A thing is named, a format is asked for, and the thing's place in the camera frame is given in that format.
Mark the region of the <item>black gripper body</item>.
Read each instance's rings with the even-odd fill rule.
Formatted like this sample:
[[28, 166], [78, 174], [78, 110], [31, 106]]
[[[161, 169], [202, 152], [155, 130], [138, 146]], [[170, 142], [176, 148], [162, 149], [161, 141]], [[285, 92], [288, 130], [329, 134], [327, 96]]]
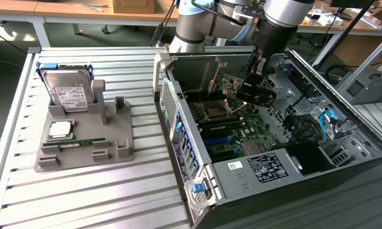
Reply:
[[262, 57], [270, 57], [285, 51], [297, 30], [298, 26], [285, 27], [269, 20], [260, 20], [257, 22], [257, 27], [252, 34], [252, 41], [261, 50]]

